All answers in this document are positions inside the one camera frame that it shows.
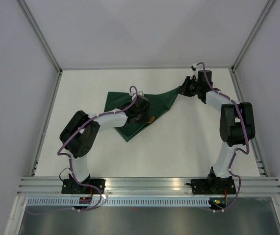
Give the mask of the dark green cloth napkin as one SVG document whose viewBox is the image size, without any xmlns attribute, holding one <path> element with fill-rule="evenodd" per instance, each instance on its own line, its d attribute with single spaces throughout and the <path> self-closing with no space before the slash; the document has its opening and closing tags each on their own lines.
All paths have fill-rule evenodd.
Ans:
<svg viewBox="0 0 280 235">
<path fill-rule="evenodd" d="M 154 121 L 170 110 L 179 94 L 179 87 L 162 94 L 145 94 L 144 97 L 149 100 L 149 117 L 155 116 Z M 123 109 L 131 103 L 131 97 L 128 93 L 108 92 L 104 111 L 109 112 L 115 108 Z M 123 127 L 117 127 L 116 131 L 122 138 L 128 142 L 137 134 L 149 127 L 152 123 L 134 124 Z"/>
</svg>

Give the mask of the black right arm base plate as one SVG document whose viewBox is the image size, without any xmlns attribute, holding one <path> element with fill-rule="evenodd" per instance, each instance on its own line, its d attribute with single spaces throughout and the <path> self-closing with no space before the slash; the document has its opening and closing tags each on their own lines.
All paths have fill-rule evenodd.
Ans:
<svg viewBox="0 0 280 235">
<path fill-rule="evenodd" d="M 209 181 L 208 179 L 191 179 L 186 183 L 192 189 L 193 195 L 235 195 L 236 187 L 232 178 Z"/>
</svg>

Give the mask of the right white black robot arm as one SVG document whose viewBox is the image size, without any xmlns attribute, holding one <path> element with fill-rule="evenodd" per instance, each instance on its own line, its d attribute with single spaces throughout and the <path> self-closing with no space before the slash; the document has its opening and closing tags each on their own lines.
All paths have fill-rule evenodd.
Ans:
<svg viewBox="0 0 280 235">
<path fill-rule="evenodd" d="M 238 102 L 213 87 L 212 71 L 192 67 L 193 75 L 187 76 L 179 94 L 196 96 L 204 104 L 219 111 L 219 134 L 222 147 L 218 159 L 207 176 L 206 186 L 212 193 L 219 193 L 232 184 L 231 167 L 238 152 L 249 154 L 249 140 L 255 137 L 253 107 L 249 102 Z"/>
</svg>

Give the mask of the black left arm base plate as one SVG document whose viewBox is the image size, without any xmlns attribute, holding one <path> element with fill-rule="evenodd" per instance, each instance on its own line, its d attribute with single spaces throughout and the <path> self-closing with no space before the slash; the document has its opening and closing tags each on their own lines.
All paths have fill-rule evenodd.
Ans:
<svg viewBox="0 0 280 235">
<path fill-rule="evenodd" d="M 100 194 L 104 192 L 105 189 L 105 179 L 88 179 L 83 182 L 84 184 L 89 184 L 94 187 L 87 187 L 77 184 L 73 178 L 68 178 L 63 181 L 62 194 Z"/>
</svg>

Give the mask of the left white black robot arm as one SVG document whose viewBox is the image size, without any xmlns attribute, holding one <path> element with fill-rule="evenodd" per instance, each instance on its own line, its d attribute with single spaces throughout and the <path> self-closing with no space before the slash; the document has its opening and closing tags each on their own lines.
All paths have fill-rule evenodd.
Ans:
<svg viewBox="0 0 280 235">
<path fill-rule="evenodd" d="M 131 102 L 100 114 L 87 114 L 78 111 L 61 132 L 62 146 L 58 156 L 67 156 L 73 182 L 73 189 L 80 194 L 90 188 L 90 173 L 85 161 L 99 132 L 146 123 L 149 118 L 150 103 L 147 98 L 135 94 Z"/>
</svg>

